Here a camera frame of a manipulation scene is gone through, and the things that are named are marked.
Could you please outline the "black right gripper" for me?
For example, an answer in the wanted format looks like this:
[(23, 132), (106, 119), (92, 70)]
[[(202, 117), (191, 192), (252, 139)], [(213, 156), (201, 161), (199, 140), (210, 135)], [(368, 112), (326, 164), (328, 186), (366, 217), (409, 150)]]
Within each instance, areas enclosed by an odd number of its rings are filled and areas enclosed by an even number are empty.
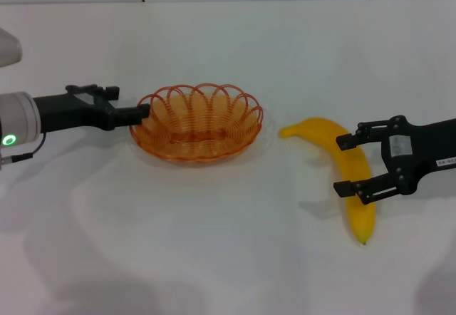
[(339, 148), (351, 150), (380, 143), (388, 174), (367, 180), (335, 182), (341, 198), (357, 196), (363, 205), (416, 192), (426, 175), (455, 168), (455, 120), (413, 125), (403, 115), (390, 120), (359, 123), (354, 134), (339, 135)]

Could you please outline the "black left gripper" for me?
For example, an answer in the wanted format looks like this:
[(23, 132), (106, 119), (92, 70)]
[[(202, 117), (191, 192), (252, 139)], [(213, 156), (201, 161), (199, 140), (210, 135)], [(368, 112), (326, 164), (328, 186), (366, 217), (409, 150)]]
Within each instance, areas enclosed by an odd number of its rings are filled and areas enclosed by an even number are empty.
[(67, 94), (33, 98), (41, 119), (41, 133), (84, 126), (109, 131), (140, 125), (150, 114), (147, 103), (115, 109), (109, 101), (118, 99), (117, 86), (68, 85), (66, 91)]

